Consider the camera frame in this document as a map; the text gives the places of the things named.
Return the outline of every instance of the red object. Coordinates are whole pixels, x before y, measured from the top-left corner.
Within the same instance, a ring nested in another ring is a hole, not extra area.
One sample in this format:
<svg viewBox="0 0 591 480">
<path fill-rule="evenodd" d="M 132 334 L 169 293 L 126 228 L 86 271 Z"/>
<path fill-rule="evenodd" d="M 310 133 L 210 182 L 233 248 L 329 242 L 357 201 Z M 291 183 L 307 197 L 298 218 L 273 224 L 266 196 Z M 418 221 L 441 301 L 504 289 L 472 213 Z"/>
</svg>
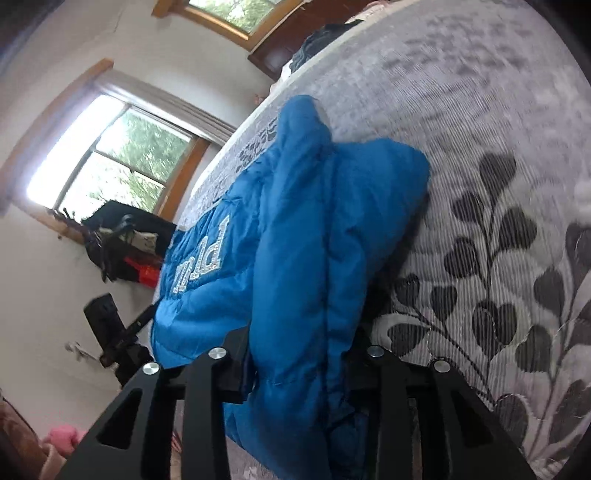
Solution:
<svg viewBox="0 0 591 480">
<path fill-rule="evenodd" d="M 138 271 L 138 281 L 142 285 L 146 285 L 150 288 L 156 288 L 156 285 L 158 285 L 158 278 L 160 277 L 160 270 L 158 268 L 154 268 L 150 265 L 141 265 L 131 260 L 130 257 L 125 257 L 125 263 L 131 265 Z"/>
</svg>

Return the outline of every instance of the pink object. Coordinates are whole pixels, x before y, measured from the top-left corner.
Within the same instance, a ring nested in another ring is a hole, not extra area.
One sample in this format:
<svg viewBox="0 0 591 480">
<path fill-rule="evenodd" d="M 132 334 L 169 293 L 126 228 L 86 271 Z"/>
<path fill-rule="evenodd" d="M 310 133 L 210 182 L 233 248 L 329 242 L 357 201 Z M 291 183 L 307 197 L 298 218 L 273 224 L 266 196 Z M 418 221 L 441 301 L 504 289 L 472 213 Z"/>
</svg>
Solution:
<svg viewBox="0 0 591 480">
<path fill-rule="evenodd" d="M 79 432 L 71 425 L 62 425 L 51 429 L 47 437 L 43 439 L 43 443 L 50 443 L 60 455 L 68 458 L 74 452 L 85 433 Z"/>
</svg>

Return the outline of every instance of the window pane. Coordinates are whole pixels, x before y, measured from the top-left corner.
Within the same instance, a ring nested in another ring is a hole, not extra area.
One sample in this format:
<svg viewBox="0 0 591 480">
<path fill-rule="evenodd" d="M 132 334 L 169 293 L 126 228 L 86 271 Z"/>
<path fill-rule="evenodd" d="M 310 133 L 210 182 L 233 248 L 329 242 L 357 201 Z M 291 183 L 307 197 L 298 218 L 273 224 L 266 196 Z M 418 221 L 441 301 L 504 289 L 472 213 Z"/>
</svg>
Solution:
<svg viewBox="0 0 591 480">
<path fill-rule="evenodd" d="M 249 33 L 256 29 L 277 3 L 274 0 L 189 0 L 190 5 Z"/>
<path fill-rule="evenodd" d="M 105 131 L 96 149 L 165 183 L 189 140 L 168 125 L 130 109 Z"/>
<path fill-rule="evenodd" d="M 91 216 L 108 200 L 151 212 L 162 193 L 163 186 L 93 153 L 82 167 L 60 205 L 77 220 Z"/>
<path fill-rule="evenodd" d="M 27 196 L 53 208 L 61 189 L 80 159 L 125 104 L 101 95 L 74 120 L 49 152 L 27 187 Z"/>
</svg>

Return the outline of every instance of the tree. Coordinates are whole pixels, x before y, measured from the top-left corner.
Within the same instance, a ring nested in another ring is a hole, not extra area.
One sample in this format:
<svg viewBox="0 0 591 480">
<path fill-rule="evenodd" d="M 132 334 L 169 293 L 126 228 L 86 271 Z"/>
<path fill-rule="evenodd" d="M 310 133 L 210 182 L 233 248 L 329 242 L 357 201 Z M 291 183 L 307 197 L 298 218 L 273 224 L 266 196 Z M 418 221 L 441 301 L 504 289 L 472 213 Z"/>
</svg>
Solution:
<svg viewBox="0 0 591 480">
<path fill-rule="evenodd" d="M 125 125 L 125 142 L 117 148 L 107 149 L 105 153 L 165 183 L 187 148 L 187 141 L 131 111 L 119 121 Z M 162 193 L 162 185 L 131 171 L 113 169 L 109 176 L 114 176 L 113 180 L 121 184 L 121 194 L 116 200 L 149 212 L 154 209 Z M 89 197 L 103 201 L 113 199 L 107 198 L 100 187 Z"/>
<path fill-rule="evenodd" d="M 270 0 L 200 0 L 196 5 L 247 32 L 275 6 Z"/>
</svg>

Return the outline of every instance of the bed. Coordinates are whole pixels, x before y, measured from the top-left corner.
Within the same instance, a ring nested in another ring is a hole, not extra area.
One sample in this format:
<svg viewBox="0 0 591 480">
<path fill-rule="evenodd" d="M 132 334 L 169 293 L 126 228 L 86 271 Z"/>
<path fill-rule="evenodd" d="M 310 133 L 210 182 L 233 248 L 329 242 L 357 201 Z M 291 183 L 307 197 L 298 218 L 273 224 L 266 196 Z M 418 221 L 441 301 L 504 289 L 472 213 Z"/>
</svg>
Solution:
<svg viewBox="0 0 591 480">
<path fill-rule="evenodd" d="M 591 421 L 591 86 L 570 50 L 524 0 L 397 2 L 272 92 L 181 226 L 273 142 L 301 93 L 335 141 L 390 137 L 431 162 L 424 208 L 376 279 L 389 301 L 372 340 L 405 361 L 447 358 L 552 478 Z M 234 478 L 272 478 L 230 462 Z"/>
</svg>

